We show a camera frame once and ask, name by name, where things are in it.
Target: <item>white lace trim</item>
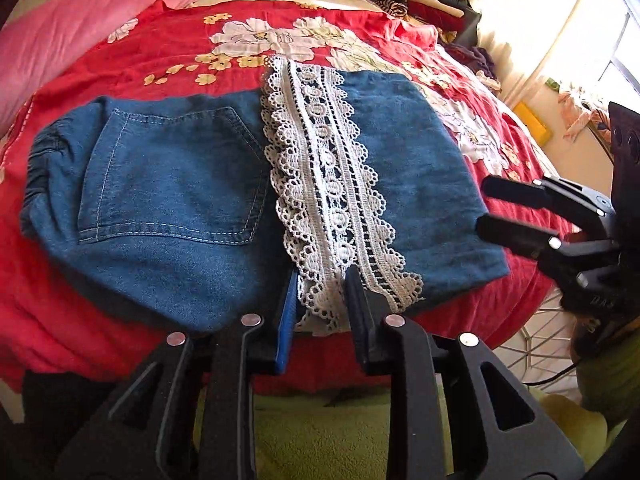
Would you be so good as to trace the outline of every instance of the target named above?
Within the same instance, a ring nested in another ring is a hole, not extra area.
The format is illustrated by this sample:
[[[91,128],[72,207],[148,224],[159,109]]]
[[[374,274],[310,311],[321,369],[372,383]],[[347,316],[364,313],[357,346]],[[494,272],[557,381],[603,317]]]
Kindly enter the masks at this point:
[[[364,163],[366,147],[355,140],[360,129],[348,118],[344,78],[282,56],[266,65],[264,153],[273,166],[284,247],[300,274],[298,298],[308,309],[298,328],[317,332],[320,318],[322,332],[348,330],[342,284],[352,264],[370,290],[402,312],[420,299],[423,282],[402,272],[404,257],[390,247],[396,231],[381,218],[385,199],[373,189],[378,174]]]

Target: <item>pink towel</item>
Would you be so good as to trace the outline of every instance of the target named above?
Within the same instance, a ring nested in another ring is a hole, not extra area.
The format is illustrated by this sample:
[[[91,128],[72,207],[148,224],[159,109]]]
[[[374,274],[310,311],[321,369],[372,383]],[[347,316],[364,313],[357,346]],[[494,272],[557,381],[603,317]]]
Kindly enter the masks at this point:
[[[50,0],[0,30],[0,138],[20,106],[156,0]],[[195,0],[164,0],[180,9]]]

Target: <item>black cord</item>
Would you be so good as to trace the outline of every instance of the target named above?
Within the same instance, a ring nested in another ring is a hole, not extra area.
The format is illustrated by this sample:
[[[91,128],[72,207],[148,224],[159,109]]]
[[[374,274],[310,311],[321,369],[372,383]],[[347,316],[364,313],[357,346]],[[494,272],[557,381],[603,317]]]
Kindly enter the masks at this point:
[[[577,367],[578,364],[580,364],[580,361],[578,361],[577,363],[573,363],[571,366],[568,366],[567,368],[565,368],[561,372],[558,372],[553,377],[545,379],[544,381],[538,381],[537,383],[524,383],[524,385],[525,386],[543,386],[544,384],[552,383],[556,379],[559,379],[563,375],[569,373],[571,370],[573,370],[575,367]]]

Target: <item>floral bedsheet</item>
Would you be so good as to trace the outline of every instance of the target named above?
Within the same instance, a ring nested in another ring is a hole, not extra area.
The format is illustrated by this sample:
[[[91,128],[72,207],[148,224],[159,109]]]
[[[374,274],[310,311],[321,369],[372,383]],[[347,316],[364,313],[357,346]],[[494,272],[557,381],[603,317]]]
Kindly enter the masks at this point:
[[[226,94],[260,86],[264,60],[278,53],[340,70],[401,73],[418,86],[465,156],[476,182],[488,174],[531,181],[545,169],[530,137],[470,72],[436,46],[430,25],[415,27],[384,13],[327,10],[295,2],[225,2],[167,9],[156,2],[114,31],[23,107],[0,147],[0,378],[20,387],[25,368],[116,380],[164,337],[111,319],[70,288],[31,240],[18,213],[33,137],[67,111],[108,94],[157,100]],[[486,200],[490,211],[567,232],[546,211]],[[495,347],[535,311],[550,280],[532,262],[508,254],[511,273],[415,316],[445,336],[475,332]],[[260,391],[315,391],[366,381],[348,334],[294,340],[289,370],[261,378]]]

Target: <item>silver screw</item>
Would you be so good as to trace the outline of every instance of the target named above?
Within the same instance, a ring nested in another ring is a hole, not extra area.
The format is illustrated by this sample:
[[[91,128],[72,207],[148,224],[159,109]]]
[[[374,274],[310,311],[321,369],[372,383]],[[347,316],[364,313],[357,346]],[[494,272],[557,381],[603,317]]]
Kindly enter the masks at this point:
[[[555,236],[549,238],[549,247],[551,247],[552,249],[559,249],[561,245],[562,242],[560,241],[560,238],[557,238]]]
[[[398,316],[398,314],[389,314],[385,317],[385,323],[389,326],[402,326],[404,325],[404,317]]]
[[[578,274],[575,277],[575,281],[578,282],[578,285],[582,288],[586,288],[587,285],[589,285],[589,280],[587,280],[587,277],[583,273]]]
[[[460,334],[460,336],[458,336],[458,339],[460,339],[460,342],[464,346],[477,346],[478,343],[480,342],[480,340],[478,339],[478,336],[476,334],[472,334],[471,332],[465,332]]]
[[[257,324],[260,324],[261,321],[262,318],[257,314],[244,314],[240,319],[240,322],[244,326],[256,326]]]
[[[187,336],[185,336],[182,332],[171,332],[166,337],[166,343],[169,346],[180,346],[185,341],[187,341]]]

